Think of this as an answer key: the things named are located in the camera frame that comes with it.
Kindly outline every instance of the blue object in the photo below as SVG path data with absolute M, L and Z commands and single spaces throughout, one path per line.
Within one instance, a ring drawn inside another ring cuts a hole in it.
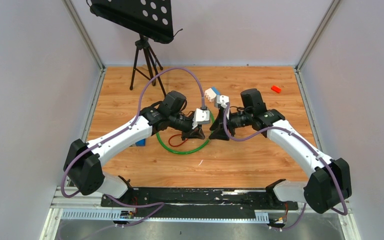
M 145 144 L 147 143 L 147 140 L 146 139 L 142 139 L 140 141 L 137 141 L 135 143 L 136 147 L 145 147 Z
M 216 95 L 221 95 L 215 86 L 212 86 L 211 89 L 215 92 Z

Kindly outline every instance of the white cable tie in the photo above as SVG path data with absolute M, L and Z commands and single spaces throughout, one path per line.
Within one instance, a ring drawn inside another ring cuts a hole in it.
M 320 152 L 320 154 L 317 155 L 317 156 L 315 157 L 315 159 L 319 160 L 320 158 L 323 158 L 324 156 L 325 156 L 325 154 L 324 154 L 323 152 Z
M 295 129 L 293 129 L 292 131 L 289 131 L 288 135 L 289 136 L 292 136 L 292 134 L 296 133 L 297 131 L 295 131 Z

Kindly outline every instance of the white plastic piece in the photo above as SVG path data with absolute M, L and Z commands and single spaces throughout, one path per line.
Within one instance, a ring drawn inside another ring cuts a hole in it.
M 89 146 L 93 146 L 101 142 L 102 140 L 109 138 L 110 136 L 129 126 L 130 123 L 128 122 L 102 137 L 90 140 Z M 115 155 L 128 148 L 129 146 L 135 144 L 136 142 L 150 137 L 151 134 L 152 126 L 148 124 L 148 120 L 146 118 L 140 116 L 137 119 L 135 125 L 133 125 L 130 130 L 127 130 L 121 135 L 107 141 L 105 144 L 102 145 L 102 147 L 95 148 L 94 150 L 92 150 L 92 153 L 99 154 L 99 160 L 101 162 L 101 165 L 104 166 Z
M 306 203 L 307 201 L 304 198 L 304 187 L 306 185 L 305 181 L 285 180 L 274 186 L 273 192 L 281 202 Z
M 105 178 L 102 185 L 96 190 L 98 193 L 113 196 L 116 199 L 121 198 L 127 191 L 126 183 L 118 176 L 111 175 L 107 172 L 102 172 Z
M 273 123 L 273 126 L 287 129 L 289 131 L 295 131 L 295 129 L 289 124 L 287 120 L 280 120 Z M 316 170 L 315 168 L 323 168 L 324 165 L 316 159 L 316 156 L 305 146 L 301 141 L 296 139 L 294 136 L 287 134 L 282 130 L 270 129 L 267 131 L 268 139 L 277 143 L 282 147 L 294 160 L 299 164 L 299 166 L 304 170 L 305 174 L 308 177 Z M 315 151 L 320 152 L 315 148 L 311 143 L 305 140 Z M 324 160 L 332 159 L 328 155 L 324 155 Z
M 219 106 L 222 106 L 223 108 L 228 107 L 229 97 L 225 95 L 217 95 L 215 97 L 214 106 L 218 108 Z
M 209 124 L 210 121 L 210 111 L 209 110 L 201 110 L 197 108 L 193 115 L 193 123 L 192 129 L 195 129 L 199 124 Z
M 211 88 L 208 88 L 207 90 L 205 90 L 204 92 L 204 96 L 209 100 L 210 103 L 214 102 L 214 99 L 216 99 L 216 92 L 214 92 L 213 89 Z

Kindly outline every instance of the red block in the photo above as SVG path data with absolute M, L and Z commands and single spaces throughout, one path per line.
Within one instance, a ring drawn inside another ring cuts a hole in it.
M 271 90 L 275 91 L 275 92 L 278 93 L 278 94 L 280 94 L 281 91 L 282 91 L 282 89 L 281 89 L 280 87 L 276 86 L 276 85 L 273 85 L 273 86 L 271 87 Z

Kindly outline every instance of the wooden table surface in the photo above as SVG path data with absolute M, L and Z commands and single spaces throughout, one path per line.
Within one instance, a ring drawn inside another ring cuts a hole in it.
M 215 86 L 230 98 L 232 106 L 242 106 L 240 93 L 257 88 L 268 109 L 277 109 L 292 126 L 314 144 L 300 90 L 291 67 L 188 67 L 202 83 L 204 91 Z M 128 122 L 137 111 L 139 94 L 146 79 L 136 73 L 134 89 L 129 90 L 131 67 L 109 67 L 93 116 L 88 139 L 98 138 Z M 200 107 L 200 92 L 194 79 L 185 71 L 173 70 L 161 77 L 167 92 L 175 90 L 187 97 L 185 113 Z M 270 88 L 277 85 L 280 94 Z M 142 108 L 162 101 L 164 96 L 157 83 L 145 92 Z M 213 103 L 206 101 L 217 116 Z M 210 124 L 204 133 L 210 135 Z M 255 131 L 249 126 L 238 128 L 235 137 L 243 138 Z M 179 132 L 160 132 L 163 141 Z M 173 139 L 180 143 L 180 137 Z M 204 141 L 190 139 L 176 149 L 186 151 Z M 245 142 L 211 140 L 198 152 L 179 155 L 165 150 L 156 136 L 146 139 L 145 147 L 129 147 L 111 159 L 103 170 L 131 179 L 136 187 L 235 187 L 262 188 L 278 179 L 306 181 L 298 164 L 279 146 L 262 135 Z

